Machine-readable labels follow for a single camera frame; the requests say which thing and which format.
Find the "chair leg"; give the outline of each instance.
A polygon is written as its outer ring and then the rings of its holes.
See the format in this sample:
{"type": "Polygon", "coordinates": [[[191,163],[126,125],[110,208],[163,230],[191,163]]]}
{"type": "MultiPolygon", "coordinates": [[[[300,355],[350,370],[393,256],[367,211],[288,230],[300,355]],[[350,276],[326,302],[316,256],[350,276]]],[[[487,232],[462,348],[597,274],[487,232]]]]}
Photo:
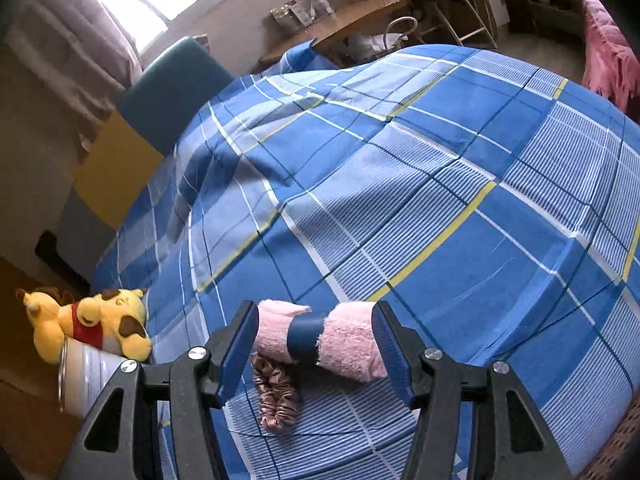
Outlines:
{"type": "Polygon", "coordinates": [[[465,3],[469,7],[469,9],[471,9],[471,12],[476,17],[476,20],[478,20],[478,23],[479,23],[481,29],[483,29],[486,32],[487,36],[489,37],[489,41],[491,41],[491,44],[494,46],[494,49],[498,50],[498,45],[495,43],[494,37],[489,32],[489,29],[486,28],[486,25],[482,21],[482,18],[480,17],[480,14],[478,14],[478,11],[476,10],[476,8],[473,6],[473,4],[469,0],[465,0],[465,3]]]}
{"type": "Polygon", "coordinates": [[[440,19],[442,24],[446,27],[446,29],[453,36],[453,39],[456,40],[456,43],[459,44],[459,46],[463,46],[462,45],[462,41],[460,41],[460,38],[456,34],[456,31],[453,29],[453,27],[451,27],[451,24],[449,23],[449,20],[444,15],[444,13],[440,10],[440,7],[438,6],[438,3],[437,2],[431,2],[431,5],[433,6],[433,9],[436,11],[436,15],[438,16],[438,18],[440,19]]]}

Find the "bedsheet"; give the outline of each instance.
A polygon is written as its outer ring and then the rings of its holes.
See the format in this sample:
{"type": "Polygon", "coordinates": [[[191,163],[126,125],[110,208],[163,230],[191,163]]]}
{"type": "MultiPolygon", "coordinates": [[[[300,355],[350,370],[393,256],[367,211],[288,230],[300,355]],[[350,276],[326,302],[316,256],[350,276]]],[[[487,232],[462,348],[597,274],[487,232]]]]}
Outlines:
{"type": "MultiPolygon", "coordinates": [[[[459,362],[507,361],[578,474],[640,380],[640,130],[500,54],[414,46],[334,70],[308,44],[193,118],[95,269],[148,286],[156,362],[242,300],[387,300],[459,362]]],[[[233,479],[397,479],[415,413],[388,380],[300,378],[299,423],[257,423],[247,368],[212,412],[233,479]]],[[[170,413],[162,464],[175,478],[170,413]]],[[[455,479],[466,476],[464,406],[455,479]]]]}

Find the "brown satin scrunchie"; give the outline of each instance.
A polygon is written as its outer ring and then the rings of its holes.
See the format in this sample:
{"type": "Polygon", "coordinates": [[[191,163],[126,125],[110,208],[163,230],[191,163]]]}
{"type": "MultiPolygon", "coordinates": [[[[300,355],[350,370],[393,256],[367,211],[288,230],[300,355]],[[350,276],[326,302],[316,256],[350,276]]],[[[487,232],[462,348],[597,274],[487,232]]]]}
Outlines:
{"type": "Polygon", "coordinates": [[[284,365],[252,354],[255,388],[260,404],[260,423],[265,430],[281,431],[296,422],[298,396],[284,365]]]}

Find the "pink blanket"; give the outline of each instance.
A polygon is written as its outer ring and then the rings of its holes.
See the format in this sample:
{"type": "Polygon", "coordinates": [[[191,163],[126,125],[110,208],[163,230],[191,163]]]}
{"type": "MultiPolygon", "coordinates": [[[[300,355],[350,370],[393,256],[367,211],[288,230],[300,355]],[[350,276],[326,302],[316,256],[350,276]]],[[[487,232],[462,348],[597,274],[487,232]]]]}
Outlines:
{"type": "Polygon", "coordinates": [[[586,68],[582,86],[612,101],[631,119],[640,121],[640,64],[600,0],[582,0],[586,68]]]}

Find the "blue gripper pad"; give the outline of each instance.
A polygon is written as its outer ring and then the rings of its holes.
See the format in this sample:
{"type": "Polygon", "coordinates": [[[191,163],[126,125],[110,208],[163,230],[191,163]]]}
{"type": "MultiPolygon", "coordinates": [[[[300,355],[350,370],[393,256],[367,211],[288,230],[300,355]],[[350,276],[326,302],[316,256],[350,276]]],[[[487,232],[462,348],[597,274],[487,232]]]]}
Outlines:
{"type": "Polygon", "coordinates": [[[225,330],[235,332],[235,335],[220,365],[220,387],[218,389],[220,405],[225,404],[236,394],[244,365],[258,333],[258,322],[257,305],[246,301],[240,306],[229,326],[225,328],[225,330]]]}
{"type": "Polygon", "coordinates": [[[402,402],[408,406],[414,398],[414,393],[411,388],[411,370],[396,339],[396,334],[392,328],[393,325],[401,327],[398,318],[388,303],[384,310],[380,303],[376,303],[371,311],[371,328],[373,335],[380,349],[386,374],[391,380],[391,387],[402,402]]]}

